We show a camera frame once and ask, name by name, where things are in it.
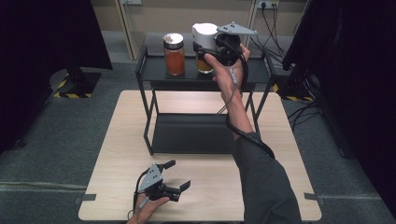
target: table surface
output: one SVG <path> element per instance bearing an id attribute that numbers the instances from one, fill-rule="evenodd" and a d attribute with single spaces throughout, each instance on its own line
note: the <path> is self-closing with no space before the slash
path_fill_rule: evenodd
<path id="1" fill-rule="evenodd" d="M 164 113 L 216 113 L 223 106 L 219 92 L 157 91 L 156 94 Z M 253 95 L 255 104 L 261 97 L 258 92 Z M 155 118 L 153 115 L 149 136 Z M 143 139 L 146 121 L 140 92 L 123 91 L 86 190 L 86 194 L 96 194 L 96 198 L 82 202 L 79 217 L 126 220 L 133 207 L 134 188 L 140 174 L 154 162 L 176 160 L 175 166 L 163 171 L 163 183 L 178 188 L 190 180 L 191 187 L 181 194 L 178 203 L 169 202 L 160 207 L 151 221 L 243 220 L 239 172 L 232 155 L 156 153 L 150 156 Z M 268 95 L 259 125 L 262 140 L 272 148 L 289 176 L 302 219 L 319 220 L 318 202 L 304 198 L 305 193 L 314 191 L 283 105 L 275 93 Z"/>

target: gray carpet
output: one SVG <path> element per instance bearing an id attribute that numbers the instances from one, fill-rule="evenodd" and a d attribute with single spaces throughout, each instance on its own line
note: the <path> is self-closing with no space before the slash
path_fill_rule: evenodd
<path id="1" fill-rule="evenodd" d="M 102 73 L 92 98 L 50 97 L 24 136 L 26 146 L 14 147 L 0 156 L 1 224 L 119 223 L 78 218 L 78 199 L 90 181 L 120 92 L 137 89 L 134 64 L 113 65 L 113 71 L 84 68 Z M 65 74 L 61 71 L 52 76 L 53 89 Z M 282 103 L 287 114 L 304 106 L 300 102 Z M 294 135 L 318 195 L 322 219 L 317 223 L 396 223 L 359 163 L 340 156 L 322 116 L 297 125 Z M 10 185 L 16 182 L 61 186 Z"/>

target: wall outlet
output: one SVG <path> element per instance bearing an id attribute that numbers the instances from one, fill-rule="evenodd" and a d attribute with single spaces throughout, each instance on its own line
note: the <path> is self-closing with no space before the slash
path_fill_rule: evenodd
<path id="1" fill-rule="evenodd" d="M 265 0 L 259 1 L 257 8 L 262 9 L 262 3 L 265 3 L 265 9 L 274 9 L 279 7 L 279 0 Z"/>

